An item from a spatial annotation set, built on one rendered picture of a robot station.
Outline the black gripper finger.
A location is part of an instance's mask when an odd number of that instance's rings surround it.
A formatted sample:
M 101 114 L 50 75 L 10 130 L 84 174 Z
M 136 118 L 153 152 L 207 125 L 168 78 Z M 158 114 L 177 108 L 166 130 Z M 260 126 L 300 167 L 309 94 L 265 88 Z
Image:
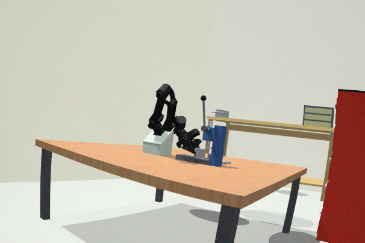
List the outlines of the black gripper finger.
M 185 143 L 185 145 L 182 147 L 182 149 L 192 153 L 192 154 L 196 154 L 195 150 L 193 149 L 193 147 L 191 146 L 191 141 L 187 141 Z
M 195 148 L 200 148 L 199 144 L 200 144 L 200 141 L 198 141 L 198 142 L 197 142 L 197 143 L 193 146 L 193 149 L 195 149 Z

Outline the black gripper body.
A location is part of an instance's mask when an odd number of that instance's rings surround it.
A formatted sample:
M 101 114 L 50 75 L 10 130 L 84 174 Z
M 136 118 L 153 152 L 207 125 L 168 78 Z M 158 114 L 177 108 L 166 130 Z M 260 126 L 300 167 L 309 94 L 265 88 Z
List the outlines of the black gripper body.
M 182 146 L 185 145 L 185 143 L 187 141 L 191 141 L 191 146 L 193 147 L 198 141 L 200 141 L 200 143 L 202 143 L 201 139 L 195 139 L 194 141 L 192 140 L 193 138 L 191 137 L 190 139 L 187 138 L 186 136 L 186 131 L 182 131 L 179 135 L 178 135 L 178 139 L 179 141 L 177 142 L 176 146 L 178 148 L 182 148 Z M 182 146 L 181 146 L 182 145 Z

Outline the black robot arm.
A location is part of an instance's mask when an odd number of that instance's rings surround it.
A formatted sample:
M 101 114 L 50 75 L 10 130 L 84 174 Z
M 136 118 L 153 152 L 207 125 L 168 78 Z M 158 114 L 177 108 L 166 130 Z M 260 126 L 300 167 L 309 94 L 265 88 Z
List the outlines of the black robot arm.
M 167 101 L 166 98 L 170 95 L 170 101 Z M 148 127 L 154 131 L 153 135 L 161 136 L 164 131 L 170 132 L 174 127 L 173 133 L 177 136 L 182 132 L 186 131 L 184 128 L 186 126 L 186 118 L 184 116 L 176 116 L 176 105 L 178 101 L 175 98 L 175 93 L 173 89 L 168 84 L 163 84 L 156 92 L 157 101 L 154 108 L 154 113 L 149 118 Z M 161 124 L 163 121 L 164 115 L 162 115 L 162 110 L 164 104 L 167 105 L 167 116 L 164 124 Z M 194 140 L 194 137 L 200 135 L 198 129 L 193 129 L 190 132 L 185 133 L 187 138 L 191 137 Z

